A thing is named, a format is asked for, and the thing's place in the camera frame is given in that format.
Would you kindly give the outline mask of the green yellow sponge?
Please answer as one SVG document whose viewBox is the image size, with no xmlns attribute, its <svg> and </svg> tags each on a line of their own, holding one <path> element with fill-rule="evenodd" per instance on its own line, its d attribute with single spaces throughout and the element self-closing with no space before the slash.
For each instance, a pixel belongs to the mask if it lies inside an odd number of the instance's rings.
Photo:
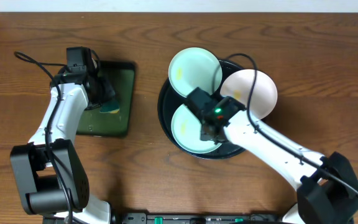
<svg viewBox="0 0 358 224">
<path fill-rule="evenodd" d="M 99 112 L 116 114 L 119 112 L 119 102 L 115 98 L 106 101 L 101 105 Z"/>
</svg>

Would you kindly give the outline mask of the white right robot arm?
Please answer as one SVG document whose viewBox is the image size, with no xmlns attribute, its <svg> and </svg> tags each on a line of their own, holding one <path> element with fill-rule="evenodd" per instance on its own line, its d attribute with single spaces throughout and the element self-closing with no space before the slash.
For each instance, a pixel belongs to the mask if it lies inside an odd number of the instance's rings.
<svg viewBox="0 0 358 224">
<path fill-rule="evenodd" d="M 196 88 L 185 100 L 201 121 L 201 138 L 242 147 L 278 172 L 296 191 L 297 202 L 282 223 L 350 223 L 358 211 L 358 178 L 347 158 L 329 157 L 278 133 L 227 96 L 217 101 Z"/>
</svg>

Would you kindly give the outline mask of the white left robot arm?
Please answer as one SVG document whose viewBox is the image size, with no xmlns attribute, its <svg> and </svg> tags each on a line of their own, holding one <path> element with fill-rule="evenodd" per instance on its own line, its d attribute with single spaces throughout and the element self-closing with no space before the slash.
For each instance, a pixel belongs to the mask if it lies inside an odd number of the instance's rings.
<svg viewBox="0 0 358 224">
<path fill-rule="evenodd" d="M 111 205 L 90 192 L 74 142 L 83 112 L 101 107 L 114 91 L 98 74 L 94 50 L 69 47 L 60 67 L 56 75 L 46 71 L 50 103 L 40 126 L 10 154 L 22 208 L 44 223 L 113 223 Z"/>
</svg>

